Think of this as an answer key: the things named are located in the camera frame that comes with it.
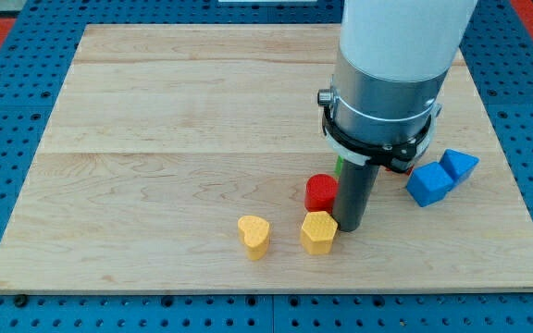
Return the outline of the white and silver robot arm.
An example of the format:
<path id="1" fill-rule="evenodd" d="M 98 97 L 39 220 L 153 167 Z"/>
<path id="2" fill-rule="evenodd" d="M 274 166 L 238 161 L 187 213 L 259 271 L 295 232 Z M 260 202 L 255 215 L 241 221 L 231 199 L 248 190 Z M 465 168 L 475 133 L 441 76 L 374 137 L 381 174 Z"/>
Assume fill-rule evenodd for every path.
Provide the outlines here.
<path id="1" fill-rule="evenodd" d="M 429 147 L 440 88 L 476 0 L 346 0 L 337 60 L 318 93 L 346 169 L 403 173 Z"/>

